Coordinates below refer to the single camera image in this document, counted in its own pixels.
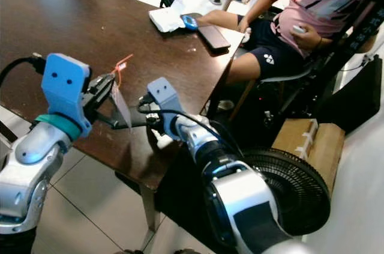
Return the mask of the seated person right hand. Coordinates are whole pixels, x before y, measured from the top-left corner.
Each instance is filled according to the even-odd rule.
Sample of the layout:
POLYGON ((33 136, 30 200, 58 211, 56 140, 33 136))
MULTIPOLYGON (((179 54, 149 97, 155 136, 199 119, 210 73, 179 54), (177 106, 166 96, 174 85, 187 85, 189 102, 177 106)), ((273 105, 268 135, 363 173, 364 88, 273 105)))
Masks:
POLYGON ((246 34, 249 28, 250 21, 246 18, 246 16, 241 16, 241 19, 238 22, 238 31, 242 34, 246 34))

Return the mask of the seated person left hand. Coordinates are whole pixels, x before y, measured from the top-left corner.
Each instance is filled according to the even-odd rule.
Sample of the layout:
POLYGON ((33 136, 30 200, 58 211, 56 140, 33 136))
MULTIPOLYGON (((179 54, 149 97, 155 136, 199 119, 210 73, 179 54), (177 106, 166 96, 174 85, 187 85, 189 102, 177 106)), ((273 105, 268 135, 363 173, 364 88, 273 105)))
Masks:
POLYGON ((293 26, 290 33, 301 50, 316 50, 323 45, 323 37, 310 25, 300 23, 293 26))

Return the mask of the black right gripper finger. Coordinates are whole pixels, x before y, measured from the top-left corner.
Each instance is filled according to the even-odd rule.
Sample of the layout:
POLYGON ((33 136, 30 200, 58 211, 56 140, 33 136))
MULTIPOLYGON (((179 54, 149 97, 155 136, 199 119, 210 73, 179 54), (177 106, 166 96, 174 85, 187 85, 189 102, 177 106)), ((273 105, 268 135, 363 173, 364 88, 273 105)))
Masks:
POLYGON ((143 114, 140 114, 137 118, 122 116, 118 113, 113 116, 113 130, 146 127, 146 125, 148 125, 148 120, 146 120, 146 116, 143 114))

